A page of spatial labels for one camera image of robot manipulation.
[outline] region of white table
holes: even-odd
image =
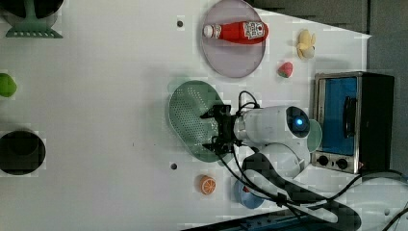
[[[179,230],[280,209],[245,209],[232,201],[225,167],[188,154],[166,124],[168,83],[206,81],[233,111],[250,90],[262,106],[310,112],[315,73],[366,69],[367,37],[258,11],[270,29],[267,53],[250,76],[229,79],[199,45],[199,22],[215,2],[65,1],[54,27],[64,39],[0,39],[0,69],[18,84],[14,98],[0,99],[0,130],[31,128],[47,147],[33,177],[0,178],[1,230]],[[0,23],[2,35],[9,28]],[[317,54],[302,62],[293,45],[306,28]],[[294,64],[290,79],[276,74],[283,61]],[[216,178],[212,195],[194,186],[201,174]]]

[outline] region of table hole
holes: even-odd
[[[172,170],[177,169],[177,164],[175,164],[175,163],[171,164],[171,165],[170,165],[170,168],[171,168]]]

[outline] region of oven window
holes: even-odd
[[[325,80],[323,152],[354,155],[354,136],[347,138],[344,134],[344,103],[347,98],[357,98],[357,78]]]

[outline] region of toaster oven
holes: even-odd
[[[390,167],[394,77],[317,74],[313,118],[322,140],[312,165],[348,173]]]

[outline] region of ketchup bottle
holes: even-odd
[[[207,25],[204,37],[224,39],[239,44],[256,44],[268,36],[268,26],[262,21],[241,21],[224,25]]]

